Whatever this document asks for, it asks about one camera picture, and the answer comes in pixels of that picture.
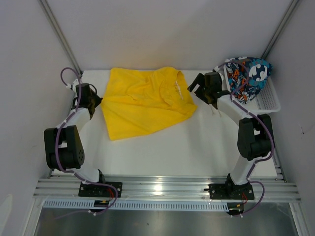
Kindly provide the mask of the yellow shorts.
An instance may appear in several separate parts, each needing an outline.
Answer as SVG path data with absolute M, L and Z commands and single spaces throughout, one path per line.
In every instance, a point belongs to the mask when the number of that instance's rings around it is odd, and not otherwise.
M 173 67 L 112 68 L 101 103 L 110 140 L 149 135 L 192 117 L 197 106 L 187 88 Z

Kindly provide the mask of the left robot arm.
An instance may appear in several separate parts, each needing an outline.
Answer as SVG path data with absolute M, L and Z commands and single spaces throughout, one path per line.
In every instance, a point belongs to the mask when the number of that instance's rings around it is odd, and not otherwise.
M 97 197 L 106 193 L 107 185 L 101 170 L 85 162 L 85 152 L 79 132 L 94 116 L 102 98 L 95 86 L 82 83 L 71 85 L 76 94 L 67 118 L 57 127 L 44 131 L 46 163 L 50 169 L 73 174 Z

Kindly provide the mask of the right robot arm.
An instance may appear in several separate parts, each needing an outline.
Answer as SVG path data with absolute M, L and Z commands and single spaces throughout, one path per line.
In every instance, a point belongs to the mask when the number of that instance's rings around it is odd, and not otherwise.
M 249 178 L 259 162 L 271 159 L 274 139 L 271 118 L 268 114 L 255 114 L 238 102 L 228 90 L 222 89 L 222 79 L 218 72 L 199 73 L 188 87 L 205 102 L 224 112 L 238 125 L 237 148 L 240 157 L 227 177 L 225 194 L 237 198 L 242 194 L 242 186 L 249 184 Z

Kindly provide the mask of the patterned blue orange shorts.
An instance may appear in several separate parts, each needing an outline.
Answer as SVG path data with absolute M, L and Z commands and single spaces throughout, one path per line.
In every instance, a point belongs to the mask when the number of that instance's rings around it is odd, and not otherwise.
M 271 63 L 255 57 L 226 59 L 225 68 L 231 93 L 242 104 L 261 92 L 273 71 Z

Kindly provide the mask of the white plastic basket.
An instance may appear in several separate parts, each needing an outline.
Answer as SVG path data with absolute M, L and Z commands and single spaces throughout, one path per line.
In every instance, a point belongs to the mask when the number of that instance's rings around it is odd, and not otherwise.
M 231 92 L 228 84 L 227 71 L 224 67 L 224 74 L 221 74 L 224 83 L 226 84 L 227 90 Z M 276 113 L 281 109 L 279 99 L 277 97 L 275 88 L 273 86 L 271 77 L 269 76 L 265 87 L 261 92 L 249 103 L 242 104 L 240 103 L 232 94 L 232 101 L 237 102 L 247 111 L 250 111 L 256 115 L 258 114 L 270 114 Z

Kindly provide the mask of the left aluminium frame post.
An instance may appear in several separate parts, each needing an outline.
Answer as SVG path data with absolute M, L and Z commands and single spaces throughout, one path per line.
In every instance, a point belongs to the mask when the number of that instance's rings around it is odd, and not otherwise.
M 48 23 L 50 24 L 57 40 L 59 41 L 59 44 L 61 45 L 66 57 L 68 58 L 68 60 L 70 61 L 71 65 L 73 66 L 73 68 L 75 69 L 75 71 L 78 74 L 82 74 L 82 70 L 73 54 L 73 51 L 58 23 L 58 20 L 54 14 L 54 12 L 52 11 L 50 4 L 47 0 L 38 0 L 37 1 L 44 13 L 44 15 L 46 16 Z

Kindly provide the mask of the aluminium frame post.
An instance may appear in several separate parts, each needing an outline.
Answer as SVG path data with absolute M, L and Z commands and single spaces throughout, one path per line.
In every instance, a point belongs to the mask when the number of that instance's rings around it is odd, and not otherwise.
M 73 66 L 73 68 L 75 69 L 75 71 L 78 74 L 82 74 L 82 70 L 73 54 L 73 51 L 58 23 L 58 20 L 54 14 L 54 12 L 52 11 L 50 4 L 47 0 L 38 0 L 37 1 L 44 13 L 44 15 L 46 16 L 48 23 L 50 24 L 57 40 L 59 41 L 59 44 L 61 45 L 66 57 L 68 58 L 68 60 L 70 61 L 71 65 Z
M 278 23 L 278 26 L 276 27 L 276 30 L 274 31 L 271 39 L 269 40 L 265 50 L 263 51 L 261 58 L 262 59 L 267 59 L 270 53 L 272 52 L 274 46 L 280 39 L 282 33 L 284 32 L 285 28 L 289 24 L 291 18 L 293 17 L 294 13 L 298 9 L 301 0 L 291 0 L 285 13 L 283 14 L 280 22 Z

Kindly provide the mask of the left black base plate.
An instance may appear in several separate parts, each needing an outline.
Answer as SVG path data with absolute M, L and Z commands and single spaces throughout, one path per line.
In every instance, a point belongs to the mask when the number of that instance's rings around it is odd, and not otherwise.
M 118 198 L 120 198 L 122 194 L 123 183 L 122 182 L 107 182 L 107 184 L 117 189 Z M 113 188 L 110 188 L 110 187 L 81 183 L 78 196 L 79 197 L 115 198 L 116 194 Z

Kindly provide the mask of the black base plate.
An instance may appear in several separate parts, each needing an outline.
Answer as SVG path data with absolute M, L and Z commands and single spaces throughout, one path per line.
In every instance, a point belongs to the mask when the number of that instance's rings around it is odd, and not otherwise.
M 243 185 L 212 183 L 203 191 L 208 192 L 212 200 L 254 200 L 253 188 L 249 183 Z
M 123 183 L 122 182 L 107 182 L 107 184 L 117 189 L 118 198 L 120 198 L 122 194 Z M 113 188 L 110 188 L 110 187 L 81 183 L 78 196 L 79 197 L 115 198 L 116 194 Z

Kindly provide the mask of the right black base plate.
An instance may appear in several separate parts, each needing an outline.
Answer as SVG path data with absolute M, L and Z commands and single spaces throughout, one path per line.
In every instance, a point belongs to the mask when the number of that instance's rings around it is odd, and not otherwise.
M 203 191 L 208 192 L 212 200 L 254 200 L 253 188 L 249 183 L 243 185 L 212 183 Z

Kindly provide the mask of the right aluminium frame post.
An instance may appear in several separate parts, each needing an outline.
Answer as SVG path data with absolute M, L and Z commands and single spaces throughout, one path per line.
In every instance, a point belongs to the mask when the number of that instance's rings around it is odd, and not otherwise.
M 301 0 L 291 0 L 285 13 L 283 14 L 280 22 L 278 23 L 278 26 L 276 27 L 276 30 L 274 31 L 271 39 L 269 40 L 265 50 L 263 51 L 261 58 L 262 59 L 267 59 L 270 53 L 272 52 L 274 46 L 280 39 L 282 33 L 284 32 L 285 28 L 289 24 L 291 18 L 293 17 L 294 13 L 298 9 Z

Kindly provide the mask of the aluminium mounting rail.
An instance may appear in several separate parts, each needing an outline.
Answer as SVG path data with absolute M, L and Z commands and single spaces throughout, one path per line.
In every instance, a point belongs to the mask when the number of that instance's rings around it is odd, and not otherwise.
M 211 183 L 223 183 L 223 178 L 209 177 L 124 177 L 106 176 L 107 181 L 122 182 L 123 200 L 191 201 L 209 199 L 205 191 Z M 262 179 L 252 183 L 255 200 L 264 194 L 264 203 L 299 203 L 301 197 L 295 183 Z M 38 180 L 34 198 L 77 199 L 80 180 L 72 175 L 52 175 Z

